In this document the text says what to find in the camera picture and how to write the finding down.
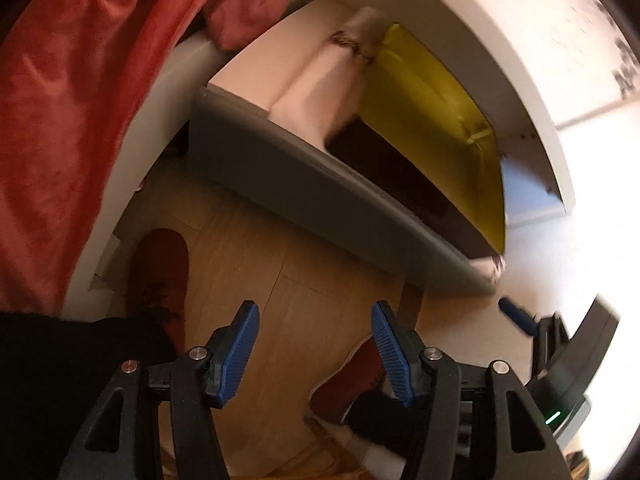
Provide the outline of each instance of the yellow bag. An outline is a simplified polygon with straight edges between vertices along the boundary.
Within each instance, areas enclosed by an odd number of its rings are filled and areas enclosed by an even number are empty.
[[[428,178],[497,252],[504,195],[494,131],[460,83],[395,24],[367,69],[366,124]]]

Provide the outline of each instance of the foot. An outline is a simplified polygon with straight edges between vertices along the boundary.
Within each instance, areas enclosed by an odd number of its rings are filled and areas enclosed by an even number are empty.
[[[309,406],[313,414],[332,424],[343,424],[360,394],[382,384],[385,367],[370,336],[351,351],[333,374],[312,390]]]
[[[127,284],[128,316],[147,314],[164,328],[178,355],[184,353],[184,298],[189,250],[180,233],[155,229],[139,243]]]

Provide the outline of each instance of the red blanket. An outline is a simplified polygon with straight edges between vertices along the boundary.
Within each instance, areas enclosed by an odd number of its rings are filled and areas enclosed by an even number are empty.
[[[0,308],[55,315],[122,137],[204,9],[245,46],[288,0],[32,0],[0,46]]]

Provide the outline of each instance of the wooden floor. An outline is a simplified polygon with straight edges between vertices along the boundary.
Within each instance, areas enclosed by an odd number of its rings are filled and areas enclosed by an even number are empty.
[[[180,159],[160,159],[114,234],[122,241],[108,270],[122,308],[127,262],[142,236],[169,227],[190,248],[187,345],[204,344],[242,300],[262,319],[238,395],[214,412],[233,475],[263,475],[309,444],[308,393],[369,332],[376,300],[398,307],[404,278],[376,269],[247,199],[203,182]],[[167,411],[162,409],[164,444]]]

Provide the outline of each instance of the white cloth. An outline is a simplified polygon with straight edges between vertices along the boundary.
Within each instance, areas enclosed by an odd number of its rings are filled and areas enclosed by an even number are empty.
[[[325,151],[331,134],[358,112],[364,91],[362,69],[375,54],[388,24],[382,12],[360,9],[336,31],[348,44],[325,43],[273,104],[269,119]]]
[[[498,283],[506,263],[503,256],[487,256],[470,261],[471,266],[494,285]]]

